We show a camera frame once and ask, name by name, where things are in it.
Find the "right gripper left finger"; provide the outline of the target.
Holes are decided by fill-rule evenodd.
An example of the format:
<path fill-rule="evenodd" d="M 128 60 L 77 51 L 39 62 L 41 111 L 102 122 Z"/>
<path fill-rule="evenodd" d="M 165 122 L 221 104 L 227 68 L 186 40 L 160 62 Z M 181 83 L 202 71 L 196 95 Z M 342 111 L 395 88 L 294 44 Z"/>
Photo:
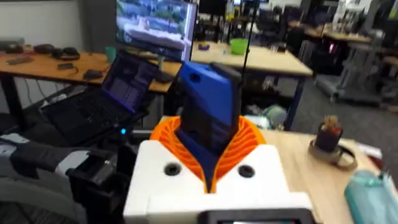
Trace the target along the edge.
<path fill-rule="evenodd" d="M 165 118 L 140 144 L 123 210 L 126 223 L 197 222 L 204 174 L 176 136 L 179 126 L 178 116 Z"/>

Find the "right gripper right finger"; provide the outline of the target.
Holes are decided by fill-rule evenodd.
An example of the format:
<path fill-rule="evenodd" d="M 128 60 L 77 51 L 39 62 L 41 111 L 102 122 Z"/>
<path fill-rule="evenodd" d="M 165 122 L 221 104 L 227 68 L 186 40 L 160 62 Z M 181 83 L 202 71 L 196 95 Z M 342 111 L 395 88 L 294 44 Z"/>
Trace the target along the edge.
<path fill-rule="evenodd" d="M 247 190 L 287 191 L 278 150 L 268 144 L 260 129 L 241 116 L 238 132 L 224 150 L 214 171 L 214 192 Z"/>

